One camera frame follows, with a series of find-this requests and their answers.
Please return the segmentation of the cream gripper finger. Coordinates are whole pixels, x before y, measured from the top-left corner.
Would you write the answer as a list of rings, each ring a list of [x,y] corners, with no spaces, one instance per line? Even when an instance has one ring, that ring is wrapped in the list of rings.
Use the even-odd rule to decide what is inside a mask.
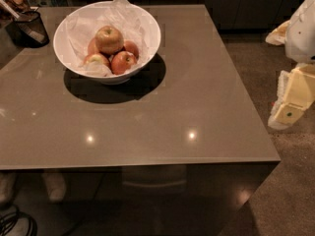
[[[289,21],[283,22],[266,36],[265,41],[272,45],[284,45],[285,34],[288,26]]]
[[[297,122],[315,101],[315,65],[298,64],[290,72],[281,71],[268,126],[284,130]]]

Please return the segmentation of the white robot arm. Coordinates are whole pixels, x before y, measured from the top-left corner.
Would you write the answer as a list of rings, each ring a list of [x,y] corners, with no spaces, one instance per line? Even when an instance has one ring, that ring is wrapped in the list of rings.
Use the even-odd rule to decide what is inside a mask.
[[[268,126],[283,130],[292,126],[315,102],[315,0],[304,0],[291,18],[266,37],[266,42],[284,45],[287,58],[296,62],[290,71],[281,71],[278,99]]]

